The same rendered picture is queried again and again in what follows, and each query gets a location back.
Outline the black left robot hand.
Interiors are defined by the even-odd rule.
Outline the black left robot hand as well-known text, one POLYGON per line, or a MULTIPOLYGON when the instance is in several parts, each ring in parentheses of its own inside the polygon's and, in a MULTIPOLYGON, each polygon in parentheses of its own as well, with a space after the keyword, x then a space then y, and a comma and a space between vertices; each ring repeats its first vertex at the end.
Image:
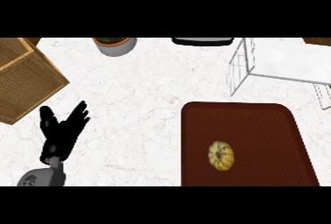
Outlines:
POLYGON ((39 129, 45 137, 45 142, 41 150, 39 161, 48 164, 51 157, 58 158, 63 162, 67 159, 73 149, 78 135, 88 123, 88 111, 84 101, 75 106, 66 120, 57 120, 48 106, 39 108, 39 129))

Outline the dark red tray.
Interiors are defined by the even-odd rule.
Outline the dark red tray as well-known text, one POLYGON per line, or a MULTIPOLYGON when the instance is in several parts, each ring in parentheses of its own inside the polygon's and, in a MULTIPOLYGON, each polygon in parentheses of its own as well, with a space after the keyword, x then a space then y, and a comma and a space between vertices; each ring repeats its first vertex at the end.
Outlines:
POLYGON ((188 102, 180 112, 184 186, 317 186, 289 109, 274 103, 188 102), (233 166, 212 168, 208 148, 231 146, 233 166))

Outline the brown wicker basket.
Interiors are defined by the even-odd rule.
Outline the brown wicker basket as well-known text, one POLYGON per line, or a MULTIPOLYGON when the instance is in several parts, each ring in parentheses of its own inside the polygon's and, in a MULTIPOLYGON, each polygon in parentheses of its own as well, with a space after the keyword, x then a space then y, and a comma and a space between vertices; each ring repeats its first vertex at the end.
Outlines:
POLYGON ((0 38, 0 123, 13 125, 67 79, 26 38, 0 38))

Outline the grey plant pot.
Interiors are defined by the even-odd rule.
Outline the grey plant pot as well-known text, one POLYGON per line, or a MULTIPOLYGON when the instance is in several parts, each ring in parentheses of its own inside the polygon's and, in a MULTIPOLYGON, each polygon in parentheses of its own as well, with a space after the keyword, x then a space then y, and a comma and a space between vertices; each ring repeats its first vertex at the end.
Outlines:
POLYGON ((137 44, 135 38, 123 38, 118 43, 113 44, 101 44, 95 39, 92 39, 92 41, 98 51, 109 57, 118 57, 126 54, 137 44))

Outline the yellow ridged vegetable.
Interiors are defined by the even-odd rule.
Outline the yellow ridged vegetable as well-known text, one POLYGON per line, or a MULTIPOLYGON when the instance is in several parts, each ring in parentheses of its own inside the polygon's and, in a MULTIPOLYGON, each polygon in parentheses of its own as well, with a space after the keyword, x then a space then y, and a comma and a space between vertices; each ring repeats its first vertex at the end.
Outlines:
POLYGON ((208 161, 217 171, 227 171, 233 166, 233 149, 225 142, 214 141, 208 148, 208 161))

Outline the black and grey appliance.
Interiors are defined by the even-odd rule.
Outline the black and grey appliance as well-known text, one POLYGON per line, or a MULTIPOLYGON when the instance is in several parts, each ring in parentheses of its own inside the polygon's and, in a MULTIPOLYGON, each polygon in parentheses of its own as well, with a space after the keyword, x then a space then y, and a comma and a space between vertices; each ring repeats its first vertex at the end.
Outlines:
POLYGON ((172 38, 171 41, 183 46, 227 46, 233 38, 172 38))

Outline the brown wooden object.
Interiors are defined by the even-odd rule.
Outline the brown wooden object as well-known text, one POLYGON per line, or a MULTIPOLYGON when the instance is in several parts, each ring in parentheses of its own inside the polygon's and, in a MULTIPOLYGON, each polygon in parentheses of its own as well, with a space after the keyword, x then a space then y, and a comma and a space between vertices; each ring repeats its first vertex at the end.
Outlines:
POLYGON ((307 44, 331 46, 331 38, 304 38, 307 44))

